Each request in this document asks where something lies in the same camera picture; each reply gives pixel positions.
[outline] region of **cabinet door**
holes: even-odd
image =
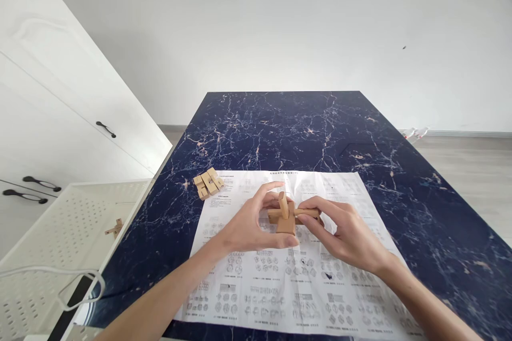
[[[170,142],[65,3],[0,0],[0,9],[0,50],[154,175]]]
[[[38,201],[27,200],[19,196],[4,196],[2,192],[9,189],[48,201],[39,204]],[[0,181],[0,259],[16,245],[54,201],[55,197]]]
[[[39,176],[64,188],[152,177],[2,53],[0,120],[2,180],[21,184],[24,176]]]

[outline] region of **black handle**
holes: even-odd
[[[19,196],[26,200],[37,201],[39,204],[45,204],[48,202],[48,199],[43,199],[43,198],[41,198],[39,196],[35,196],[33,194],[18,193],[14,189],[6,189],[2,192],[2,194],[4,196]]]
[[[103,128],[105,128],[105,130],[106,130],[108,133],[110,133],[110,135],[112,136],[112,138],[113,138],[113,139],[115,139],[115,138],[116,138],[116,135],[115,135],[113,132],[109,131],[109,130],[108,130],[108,126],[106,126],[106,125],[102,124],[102,123],[101,123],[101,121],[96,121],[96,125],[99,125],[99,126],[102,126]]]
[[[51,182],[48,182],[48,181],[37,180],[37,179],[33,178],[32,176],[24,177],[23,181],[35,182],[35,183],[39,184],[40,186],[44,186],[45,188],[52,189],[54,192],[60,192],[62,190],[62,188],[60,186],[56,186],[55,184],[52,184]]]

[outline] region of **instruction sheet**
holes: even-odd
[[[217,234],[261,184],[283,181],[275,189],[298,206],[318,195],[352,204],[384,246],[398,252],[357,173],[219,170],[225,187],[204,201],[190,255]],[[325,228],[336,225],[322,213]],[[264,231],[275,232],[266,210]],[[423,340],[414,318],[375,275],[334,258],[303,226],[300,244],[290,249],[231,253],[188,297],[176,320],[207,322],[296,334],[325,334],[383,340]]]

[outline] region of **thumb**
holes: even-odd
[[[297,218],[300,220],[304,226],[309,229],[309,231],[315,235],[315,237],[320,240],[320,242],[325,246],[325,248],[331,252],[335,251],[339,248],[339,240],[334,237],[331,233],[326,231],[326,229],[320,225],[318,221],[316,221],[313,217],[308,216],[306,214],[298,215]]]
[[[263,248],[274,249],[292,248],[298,244],[299,240],[297,240],[297,237],[287,233],[263,232],[260,241],[258,241],[258,245],[261,245]]]

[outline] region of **wooden floor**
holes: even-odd
[[[174,146],[183,132],[165,134]],[[512,247],[512,139],[425,136],[414,146]]]

